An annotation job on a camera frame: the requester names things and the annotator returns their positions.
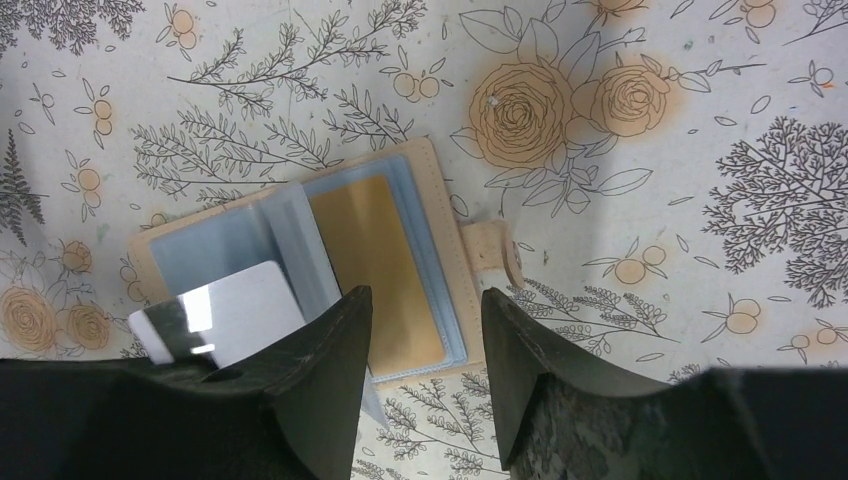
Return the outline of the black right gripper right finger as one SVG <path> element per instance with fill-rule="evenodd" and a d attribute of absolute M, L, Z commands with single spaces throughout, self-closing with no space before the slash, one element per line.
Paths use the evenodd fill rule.
<path fill-rule="evenodd" d="M 843 368 L 711 368 L 670 385 L 605 361 L 500 290 L 481 301 L 514 479 L 843 479 Z"/>

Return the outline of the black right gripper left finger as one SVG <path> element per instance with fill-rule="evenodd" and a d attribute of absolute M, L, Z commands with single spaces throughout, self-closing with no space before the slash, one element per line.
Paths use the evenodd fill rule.
<path fill-rule="evenodd" d="M 347 479 L 372 330 L 358 286 L 221 370 L 142 358 L 1 363 L 5 479 Z"/>

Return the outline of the tan leather card holder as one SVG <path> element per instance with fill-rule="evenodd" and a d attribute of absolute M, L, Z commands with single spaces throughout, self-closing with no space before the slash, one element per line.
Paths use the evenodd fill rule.
<path fill-rule="evenodd" d="M 212 283 L 266 261 L 281 268 L 306 321 L 345 294 L 337 281 L 310 199 L 381 175 L 388 181 L 408 244 L 445 347 L 437 365 L 370 380 L 379 386 L 475 368 L 485 361 L 475 269 L 507 269 L 522 277 L 505 252 L 506 224 L 460 226 L 432 143 L 419 138 L 152 227 L 134 235 L 128 256 L 139 291 L 150 301 Z"/>

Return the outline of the gold credit card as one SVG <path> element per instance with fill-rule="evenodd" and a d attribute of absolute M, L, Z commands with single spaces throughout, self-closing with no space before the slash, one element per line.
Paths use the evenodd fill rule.
<path fill-rule="evenodd" d="M 372 374 L 442 363 L 447 353 L 387 179 L 357 180 L 310 204 L 341 290 L 371 288 Z"/>

